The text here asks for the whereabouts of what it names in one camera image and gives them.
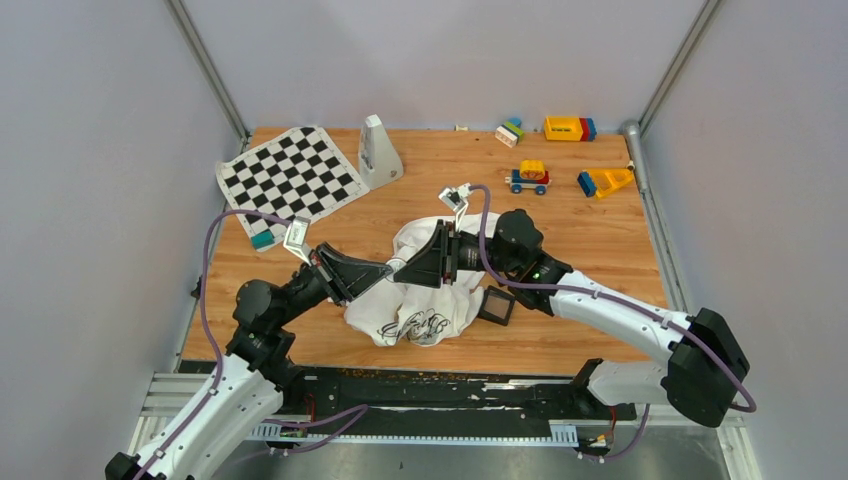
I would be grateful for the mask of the white printed garment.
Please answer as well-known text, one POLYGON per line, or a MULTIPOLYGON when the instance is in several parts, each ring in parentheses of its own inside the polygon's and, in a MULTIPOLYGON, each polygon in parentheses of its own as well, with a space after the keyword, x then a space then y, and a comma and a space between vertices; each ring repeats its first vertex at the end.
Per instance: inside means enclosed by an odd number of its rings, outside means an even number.
MULTIPOLYGON (((409 260, 431 237, 437 220, 453 217, 425 217, 404 225, 392 241, 389 259, 409 260)), ((384 279, 354 300, 346 308, 344 319, 377 346, 394 346, 403 339, 422 347, 433 346, 459 336, 472 324, 484 295, 480 286, 484 275, 460 271, 452 285, 439 288, 384 279)))

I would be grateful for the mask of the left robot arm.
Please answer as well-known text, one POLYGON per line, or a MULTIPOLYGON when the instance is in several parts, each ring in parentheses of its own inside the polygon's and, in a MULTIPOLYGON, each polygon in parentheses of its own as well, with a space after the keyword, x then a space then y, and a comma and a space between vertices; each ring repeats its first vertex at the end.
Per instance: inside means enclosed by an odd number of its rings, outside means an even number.
POLYGON ((286 324, 322 302, 344 306, 393 269, 341 254, 326 243, 284 285, 243 284, 233 317, 238 326, 216 367, 176 417, 134 454, 117 453, 108 479, 208 479, 249 432, 278 410, 298 411, 306 386, 289 358, 295 341, 286 324))

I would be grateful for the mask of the small round brooch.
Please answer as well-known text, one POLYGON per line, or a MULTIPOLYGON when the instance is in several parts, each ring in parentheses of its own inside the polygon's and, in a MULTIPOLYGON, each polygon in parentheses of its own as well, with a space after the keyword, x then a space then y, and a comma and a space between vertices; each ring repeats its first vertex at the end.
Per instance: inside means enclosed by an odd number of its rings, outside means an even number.
POLYGON ((390 266, 393 271, 397 272, 406 265, 406 262, 402 259, 392 258, 389 259, 386 264, 390 266))

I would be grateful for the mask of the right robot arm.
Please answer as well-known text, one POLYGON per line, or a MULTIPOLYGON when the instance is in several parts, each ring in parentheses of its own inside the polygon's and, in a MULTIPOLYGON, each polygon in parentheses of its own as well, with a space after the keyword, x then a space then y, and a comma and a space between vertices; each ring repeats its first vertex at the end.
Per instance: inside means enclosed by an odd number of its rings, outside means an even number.
POLYGON ((393 275, 396 282, 438 288, 459 272, 486 272, 517 302, 548 316, 575 320, 639 349, 646 362, 588 361, 571 403, 596 417, 622 403, 660 403, 706 427, 757 403, 743 381, 750 363, 726 319, 651 305, 594 281, 542 248, 543 234, 523 209, 501 215, 493 234, 460 232, 438 221, 431 238, 393 275))

